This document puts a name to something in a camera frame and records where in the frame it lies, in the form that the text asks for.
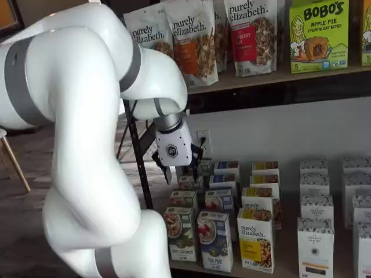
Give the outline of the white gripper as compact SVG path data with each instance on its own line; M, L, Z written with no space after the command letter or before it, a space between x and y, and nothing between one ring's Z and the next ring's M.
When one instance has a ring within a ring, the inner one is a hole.
M170 132L156 131L156 141L158 152L152 154L152 159L163 172L168 185L172 180L170 166L184 166L184 174L199 176L203 149L192 144L190 130L185 120Z

